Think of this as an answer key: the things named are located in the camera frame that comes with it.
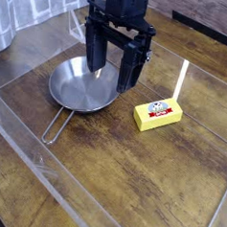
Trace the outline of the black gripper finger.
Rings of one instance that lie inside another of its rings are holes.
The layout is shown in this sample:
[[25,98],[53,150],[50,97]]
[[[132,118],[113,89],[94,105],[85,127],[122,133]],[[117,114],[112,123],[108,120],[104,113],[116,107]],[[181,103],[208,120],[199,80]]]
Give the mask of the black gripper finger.
[[93,73],[105,66],[108,42],[103,34],[102,26],[90,18],[86,20],[85,37],[87,66]]
[[150,49],[138,41],[130,41],[124,47],[121,59],[117,92],[124,93],[136,85],[146,61],[150,60]]

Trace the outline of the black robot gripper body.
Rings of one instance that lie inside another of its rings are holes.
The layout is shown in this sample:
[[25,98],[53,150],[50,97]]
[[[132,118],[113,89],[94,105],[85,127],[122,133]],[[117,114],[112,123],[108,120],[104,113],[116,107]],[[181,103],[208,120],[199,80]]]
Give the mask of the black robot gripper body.
[[88,0],[88,41],[149,45],[155,28],[146,19],[148,0]]

